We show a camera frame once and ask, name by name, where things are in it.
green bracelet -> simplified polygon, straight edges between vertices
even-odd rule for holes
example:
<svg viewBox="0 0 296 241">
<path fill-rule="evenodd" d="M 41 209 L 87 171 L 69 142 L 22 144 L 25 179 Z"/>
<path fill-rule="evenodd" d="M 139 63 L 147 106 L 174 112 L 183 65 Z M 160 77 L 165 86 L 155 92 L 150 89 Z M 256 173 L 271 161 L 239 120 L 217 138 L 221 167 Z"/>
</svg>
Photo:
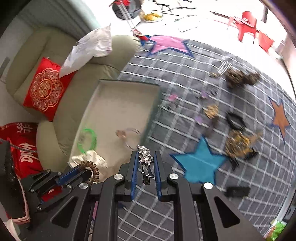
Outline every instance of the green bracelet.
<svg viewBox="0 0 296 241">
<path fill-rule="evenodd" d="M 96 133 L 92 129 L 89 129 L 89 128 L 85 128 L 81 131 L 82 135 L 85 135 L 86 133 L 91 134 L 91 146 L 88 150 L 94 150 L 96 148 Z M 85 136 L 82 136 L 81 138 L 79 138 L 78 143 L 77 143 L 77 147 L 81 153 L 86 152 L 82 147 L 82 142 L 84 141 L 84 139 L 85 139 Z"/>
</svg>

open cardboard box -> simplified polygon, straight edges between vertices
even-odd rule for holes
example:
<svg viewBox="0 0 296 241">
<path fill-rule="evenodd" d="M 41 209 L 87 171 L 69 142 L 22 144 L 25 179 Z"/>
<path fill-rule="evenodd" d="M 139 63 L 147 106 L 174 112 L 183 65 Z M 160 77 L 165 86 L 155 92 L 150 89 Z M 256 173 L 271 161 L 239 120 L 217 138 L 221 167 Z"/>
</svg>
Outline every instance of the open cardboard box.
<svg viewBox="0 0 296 241">
<path fill-rule="evenodd" d="M 100 80 L 82 117 L 75 136 L 71 155 L 80 155 L 77 147 L 81 131 L 92 129 L 97 136 L 96 153 L 107 162 L 110 177 L 118 173 L 122 164 L 129 162 L 132 150 L 115 132 L 135 128 L 141 135 L 129 133 L 127 142 L 133 148 L 145 144 L 148 129 L 160 100 L 160 86 L 156 84 Z"/>
</svg>

orange star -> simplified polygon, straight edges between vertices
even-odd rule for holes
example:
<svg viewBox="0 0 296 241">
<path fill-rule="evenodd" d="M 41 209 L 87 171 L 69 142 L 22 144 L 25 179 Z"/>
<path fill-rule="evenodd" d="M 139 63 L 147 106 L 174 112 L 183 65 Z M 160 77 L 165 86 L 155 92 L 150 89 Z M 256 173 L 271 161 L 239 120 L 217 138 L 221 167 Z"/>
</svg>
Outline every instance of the orange star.
<svg viewBox="0 0 296 241">
<path fill-rule="evenodd" d="M 283 100 L 281 100 L 280 105 L 278 105 L 270 97 L 269 97 L 269 100 L 270 100 L 271 105 L 272 105 L 272 107 L 274 109 L 274 120 L 273 120 L 272 124 L 274 126 L 279 127 L 279 130 L 280 130 L 281 135 L 283 137 L 283 141 L 285 141 L 286 127 L 289 127 L 290 123 L 287 120 L 287 117 L 286 117 L 286 114 L 285 114 Z"/>
</svg>

silver screw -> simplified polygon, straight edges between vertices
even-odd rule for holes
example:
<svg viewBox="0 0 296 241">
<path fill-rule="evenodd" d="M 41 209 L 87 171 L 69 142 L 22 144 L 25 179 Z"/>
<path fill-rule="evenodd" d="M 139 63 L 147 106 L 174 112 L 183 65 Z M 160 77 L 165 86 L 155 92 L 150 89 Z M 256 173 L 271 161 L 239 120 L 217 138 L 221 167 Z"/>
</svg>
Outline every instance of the silver screw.
<svg viewBox="0 0 296 241">
<path fill-rule="evenodd" d="M 121 180 L 123 178 L 123 175 L 121 175 L 121 174 L 115 174 L 114 175 L 114 179 L 116 179 L 116 180 Z"/>
<path fill-rule="evenodd" d="M 171 173 L 170 174 L 170 179 L 176 180 L 178 178 L 179 178 L 179 175 L 178 174 L 176 174 L 176 173 Z"/>
<path fill-rule="evenodd" d="M 204 188 L 210 190 L 213 188 L 213 184 L 212 183 L 204 183 Z"/>
<path fill-rule="evenodd" d="M 80 189 L 86 189 L 89 185 L 87 183 L 80 183 Z"/>
</svg>

grid pattern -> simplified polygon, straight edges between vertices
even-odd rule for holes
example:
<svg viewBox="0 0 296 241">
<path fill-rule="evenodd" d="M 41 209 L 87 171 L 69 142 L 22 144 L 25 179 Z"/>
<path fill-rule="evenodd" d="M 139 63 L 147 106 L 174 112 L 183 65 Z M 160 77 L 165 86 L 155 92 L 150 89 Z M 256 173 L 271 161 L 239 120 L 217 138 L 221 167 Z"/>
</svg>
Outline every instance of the grid pattern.
<svg viewBox="0 0 296 241">
<path fill-rule="evenodd" d="M 207 139 L 214 152 L 224 153 L 229 126 L 225 115 L 232 111 L 243 117 L 246 135 L 263 132 L 254 144 L 259 151 L 252 160 L 238 159 L 240 166 L 232 171 L 226 161 L 216 172 L 216 187 L 225 191 L 227 186 L 249 186 L 250 194 L 245 198 L 230 198 L 240 212 L 264 234 L 269 222 L 278 214 L 294 179 L 295 169 L 295 113 L 296 106 L 287 93 L 270 77 L 255 69 L 244 60 L 213 46 L 188 40 L 187 46 L 194 58 L 167 49 L 147 57 L 153 43 L 147 42 L 131 59 L 118 79 L 144 81 L 161 86 L 163 97 L 147 137 L 152 152 L 160 150 L 163 160 L 172 165 L 174 172 L 183 174 L 182 168 L 169 156 L 171 153 L 194 151 L 202 133 L 209 124 L 203 110 L 209 104 L 219 106 L 219 123 Z M 221 63 L 228 61 L 234 68 L 257 71 L 260 81 L 255 86 L 246 86 L 230 91 L 223 77 L 211 78 Z M 196 94 L 215 87 L 217 95 L 206 100 Z M 167 109 L 168 97 L 176 94 L 177 106 Z M 285 143 L 278 128 L 271 127 L 274 111 L 268 96 L 277 103 L 283 100 L 287 119 L 291 127 L 286 130 Z M 201 116 L 203 124 L 194 118 Z M 132 203 L 124 203 L 119 210 L 118 240 L 173 240 L 173 206 L 160 203 L 156 196 L 155 181 L 144 186 L 138 174 L 137 195 Z"/>
</svg>

